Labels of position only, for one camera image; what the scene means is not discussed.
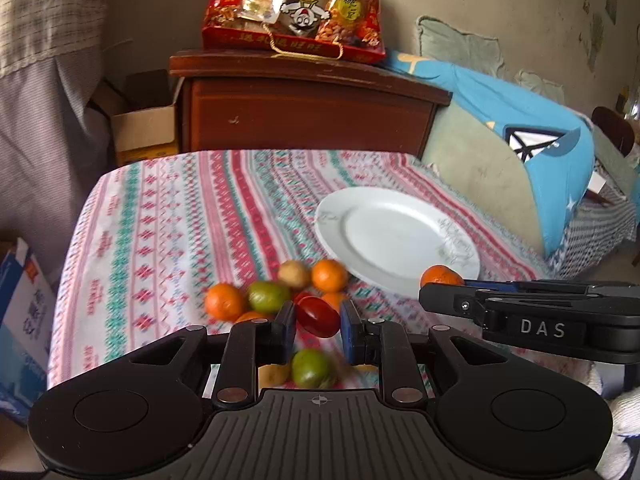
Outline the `white gloved hand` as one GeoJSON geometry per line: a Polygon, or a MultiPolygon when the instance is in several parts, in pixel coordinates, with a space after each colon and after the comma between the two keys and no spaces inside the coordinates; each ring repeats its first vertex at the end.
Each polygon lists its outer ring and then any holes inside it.
{"type": "Polygon", "coordinates": [[[596,468],[602,479],[634,478],[639,465],[639,386],[606,403],[612,414],[612,434],[596,468]]]}

